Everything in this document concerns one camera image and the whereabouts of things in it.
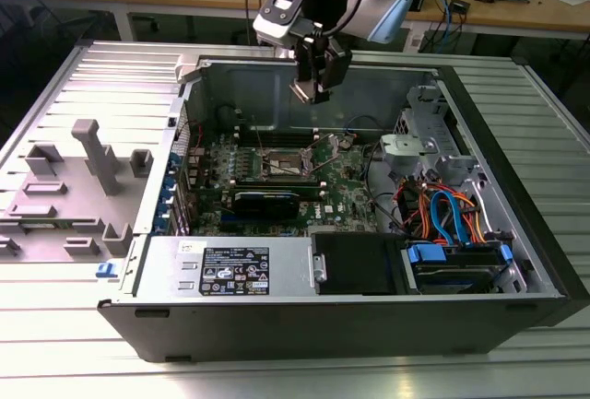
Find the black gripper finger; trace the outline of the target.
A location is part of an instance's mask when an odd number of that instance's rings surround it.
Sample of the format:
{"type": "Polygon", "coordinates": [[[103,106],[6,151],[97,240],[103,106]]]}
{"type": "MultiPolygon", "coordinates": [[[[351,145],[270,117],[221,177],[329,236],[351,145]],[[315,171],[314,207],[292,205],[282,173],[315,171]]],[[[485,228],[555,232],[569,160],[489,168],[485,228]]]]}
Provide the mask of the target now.
{"type": "Polygon", "coordinates": [[[324,61],[317,81],[317,103],[330,99],[331,89],[342,84],[351,63],[351,51],[342,48],[337,41],[328,41],[324,61]]]}
{"type": "Polygon", "coordinates": [[[319,83],[318,54],[315,39],[304,37],[297,41],[294,49],[297,74],[294,87],[300,95],[318,95],[321,92],[319,83]]]}

